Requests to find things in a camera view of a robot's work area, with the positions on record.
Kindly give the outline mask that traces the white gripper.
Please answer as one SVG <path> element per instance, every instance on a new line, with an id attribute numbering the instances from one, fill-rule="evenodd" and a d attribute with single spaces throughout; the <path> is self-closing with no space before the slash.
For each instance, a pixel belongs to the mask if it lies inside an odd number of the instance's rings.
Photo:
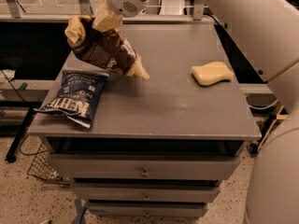
<path id="1" fill-rule="evenodd" d="M 123 17 L 138 15 L 148 4 L 148 0 L 99 0 L 92 28 L 101 33 L 122 25 Z"/>

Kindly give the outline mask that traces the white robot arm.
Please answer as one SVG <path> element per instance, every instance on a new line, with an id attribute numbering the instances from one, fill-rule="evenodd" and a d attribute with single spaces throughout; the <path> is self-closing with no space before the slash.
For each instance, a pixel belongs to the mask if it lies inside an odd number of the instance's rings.
<path id="1" fill-rule="evenodd" d="M 245 224 L 299 224 L 299 10 L 285 0 L 201 0 L 288 113 L 252 169 Z"/>

